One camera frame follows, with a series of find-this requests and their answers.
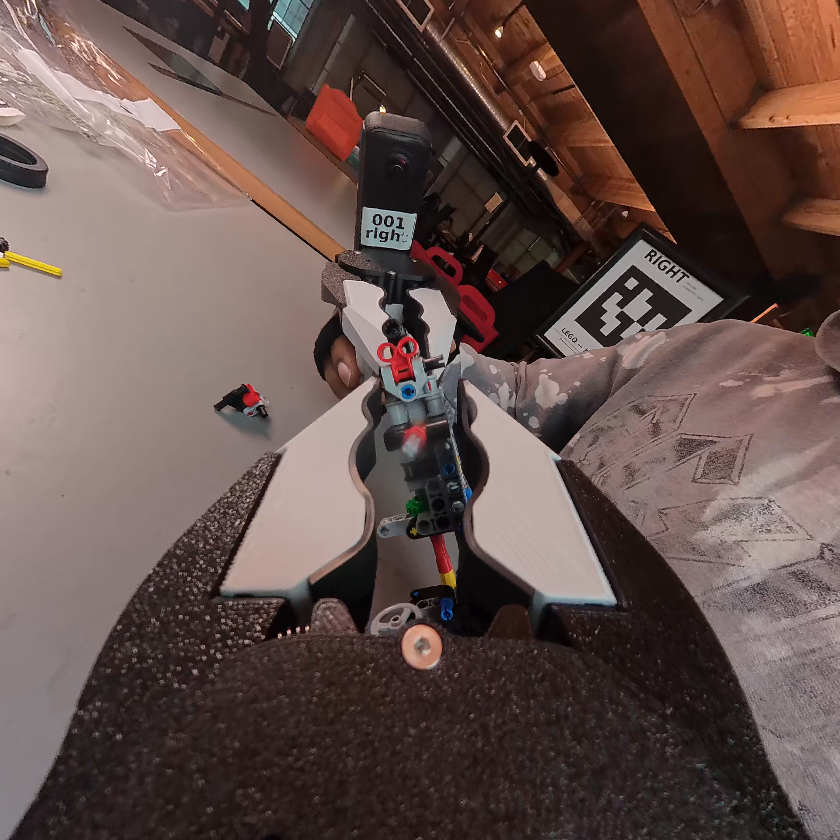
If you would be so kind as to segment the person's right hand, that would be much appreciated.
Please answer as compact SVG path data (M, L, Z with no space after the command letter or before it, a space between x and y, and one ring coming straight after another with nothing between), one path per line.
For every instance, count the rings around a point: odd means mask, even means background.
M323 368L325 381L340 400L355 390L362 381L355 348L346 337L339 337L332 343Z

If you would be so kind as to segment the black toy tire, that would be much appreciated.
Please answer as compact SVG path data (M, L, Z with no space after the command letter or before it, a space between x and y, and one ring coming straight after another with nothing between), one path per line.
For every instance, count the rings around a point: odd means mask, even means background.
M49 168L46 161L29 147L1 134L1 179L30 189L46 186Z

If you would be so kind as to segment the adjoining grey table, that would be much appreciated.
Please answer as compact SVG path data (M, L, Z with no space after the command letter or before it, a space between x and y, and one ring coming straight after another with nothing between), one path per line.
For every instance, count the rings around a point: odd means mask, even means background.
M252 88L104 2L56 2L260 207L327 257L354 239L356 187Z

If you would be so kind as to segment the silver ventilation duct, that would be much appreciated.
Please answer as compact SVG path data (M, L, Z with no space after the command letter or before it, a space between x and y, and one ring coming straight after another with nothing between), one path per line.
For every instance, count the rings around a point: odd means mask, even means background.
M505 183L519 186L550 180L534 163L523 162L505 136L514 120L501 107L490 82L458 49L459 29L426 3L415 20L412 2L361 2L374 32L401 63L472 153Z

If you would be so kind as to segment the person's right forearm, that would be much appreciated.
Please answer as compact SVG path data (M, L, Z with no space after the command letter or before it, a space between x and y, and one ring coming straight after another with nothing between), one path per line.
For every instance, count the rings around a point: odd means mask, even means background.
M633 346L634 340L627 339L594 353L512 363L462 344L441 378L447 410L454 411L458 383L464 380L559 454L573 446L589 424L619 407L623 387L634 378L624 366Z

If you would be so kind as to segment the pile of yellow white toy parts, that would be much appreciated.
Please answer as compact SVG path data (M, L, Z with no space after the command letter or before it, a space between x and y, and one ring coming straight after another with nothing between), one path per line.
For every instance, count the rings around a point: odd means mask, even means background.
M51 277L62 277L63 275L62 269L57 266L13 252L8 241L1 237L1 268L7 269L10 266L21 266Z

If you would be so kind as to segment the toy brick car chassis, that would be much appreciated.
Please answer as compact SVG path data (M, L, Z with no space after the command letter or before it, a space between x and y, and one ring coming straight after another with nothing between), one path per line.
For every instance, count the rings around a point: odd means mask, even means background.
M385 626L396 628L423 616L455 629L457 580L445 536L462 533L472 490L438 384L437 373L445 360L442 355L425 357L420 342L395 318L385 320L382 333L385 339L375 359L391 419L385 448L400 455L411 496L405 512L382 519L376 532L381 539L429 541L440 579L438 586L414 589L408 612L386 619Z

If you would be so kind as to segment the grey desk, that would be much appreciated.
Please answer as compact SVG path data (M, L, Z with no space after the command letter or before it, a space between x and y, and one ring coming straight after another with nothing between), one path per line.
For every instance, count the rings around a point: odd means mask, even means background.
M2 185L2 727L62 728L121 605L257 456L332 404L324 257L252 202L172 211L125 160L26 119ZM249 383L269 417L214 405Z

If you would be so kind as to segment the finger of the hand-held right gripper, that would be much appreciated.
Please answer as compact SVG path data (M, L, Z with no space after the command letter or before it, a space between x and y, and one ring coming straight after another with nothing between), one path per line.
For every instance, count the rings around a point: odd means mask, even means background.
M382 368L379 349L385 342L383 326L390 318L385 310L385 290L366 280L343 282L342 326L352 343L360 366Z
M445 295L437 288L417 288L413 290L413 304L417 307L417 337L422 340L424 358L440 356L442 361L448 361L455 339L456 316Z

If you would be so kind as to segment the red plastic stool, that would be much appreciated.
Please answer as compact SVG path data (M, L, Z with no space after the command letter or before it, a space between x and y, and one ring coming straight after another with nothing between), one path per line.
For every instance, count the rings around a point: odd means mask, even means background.
M471 348L481 352L498 337L495 310L475 287L462 283L456 290L459 296L458 318L467 323L464 327L465 341Z
M430 262L436 272L452 286L457 287L464 279L464 268L458 259L439 246L425 249L427 261Z

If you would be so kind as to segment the black framed marker sign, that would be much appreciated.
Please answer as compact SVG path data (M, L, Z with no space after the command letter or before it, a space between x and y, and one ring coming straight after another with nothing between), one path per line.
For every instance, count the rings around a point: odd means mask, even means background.
M555 358L607 349L641 333L725 318L747 291L640 224L533 339Z

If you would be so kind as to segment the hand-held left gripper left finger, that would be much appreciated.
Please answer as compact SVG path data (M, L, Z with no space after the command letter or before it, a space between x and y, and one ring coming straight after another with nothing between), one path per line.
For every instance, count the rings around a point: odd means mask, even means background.
M367 381L284 444L225 577L222 597L315 602L348 583L343 601L372 588L351 570L373 537L364 477L375 464L381 385Z

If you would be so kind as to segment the person's grey printed sweatshirt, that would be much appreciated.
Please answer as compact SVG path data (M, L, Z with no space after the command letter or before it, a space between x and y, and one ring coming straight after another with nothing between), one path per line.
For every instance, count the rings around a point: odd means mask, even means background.
M656 547L725 648L807 832L838 838L838 312L720 321L559 360L563 455Z

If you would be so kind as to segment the grey red black brick assembly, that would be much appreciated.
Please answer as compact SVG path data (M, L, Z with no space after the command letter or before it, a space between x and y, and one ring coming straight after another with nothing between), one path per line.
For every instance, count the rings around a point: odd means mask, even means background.
M249 383L244 383L230 392L226 393L221 400L215 403L213 409L221 413L226 408L231 408L245 417L268 418L268 402Z

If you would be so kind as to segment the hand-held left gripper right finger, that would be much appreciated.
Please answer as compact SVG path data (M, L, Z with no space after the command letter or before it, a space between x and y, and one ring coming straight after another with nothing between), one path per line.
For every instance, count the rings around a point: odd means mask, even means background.
M560 457L468 381L458 383L458 409L479 460L465 514L469 549L516 585L530 608L616 607Z

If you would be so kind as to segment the clear plastic bag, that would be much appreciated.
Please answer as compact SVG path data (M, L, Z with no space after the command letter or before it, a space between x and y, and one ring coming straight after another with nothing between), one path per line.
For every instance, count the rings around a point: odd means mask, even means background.
M100 49L65 2L1 2L2 103L119 154L130 182L172 211L244 206L249 195Z

